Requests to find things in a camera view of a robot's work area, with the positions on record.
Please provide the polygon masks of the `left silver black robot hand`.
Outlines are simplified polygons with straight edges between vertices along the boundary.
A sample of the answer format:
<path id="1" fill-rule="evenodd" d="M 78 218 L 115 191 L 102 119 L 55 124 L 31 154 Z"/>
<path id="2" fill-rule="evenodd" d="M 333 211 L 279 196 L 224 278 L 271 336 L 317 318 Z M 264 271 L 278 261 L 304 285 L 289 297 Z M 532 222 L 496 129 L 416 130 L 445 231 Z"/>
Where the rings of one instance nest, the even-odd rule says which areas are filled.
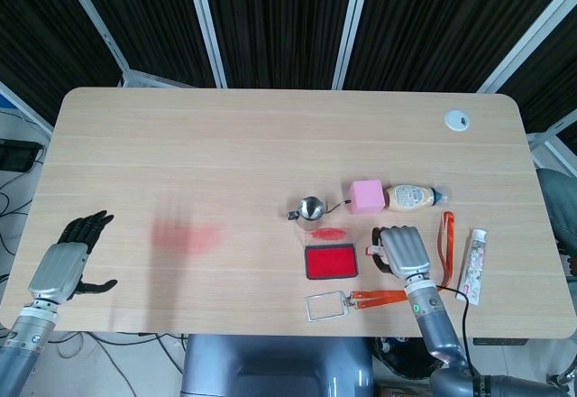
<path id="1" fill-rule="evenodd" d="M 32 297 L 62 305 L 77 294 L 99 294 L 113 289 L 117 279 L 101 284 L 82 280 L 89 256 L 113 219 L 114 215 L 101 210 L 69 222 L 58 241 L 48 248 L 31 279 L 28 290 Z"/>

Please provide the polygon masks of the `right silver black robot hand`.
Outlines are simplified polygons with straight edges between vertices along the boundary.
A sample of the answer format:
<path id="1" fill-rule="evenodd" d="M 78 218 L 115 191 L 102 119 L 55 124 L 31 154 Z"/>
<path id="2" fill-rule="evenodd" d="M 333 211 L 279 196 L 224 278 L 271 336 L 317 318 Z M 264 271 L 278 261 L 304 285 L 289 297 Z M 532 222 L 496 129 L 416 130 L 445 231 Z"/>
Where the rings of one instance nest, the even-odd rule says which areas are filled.
<path id="1" fill-rule="evenodd" d="M 371 241 L 368 255 L 381 272 L 406 282 L 429 277 L 429 256 L 416 227 L 375 227 Z"/>

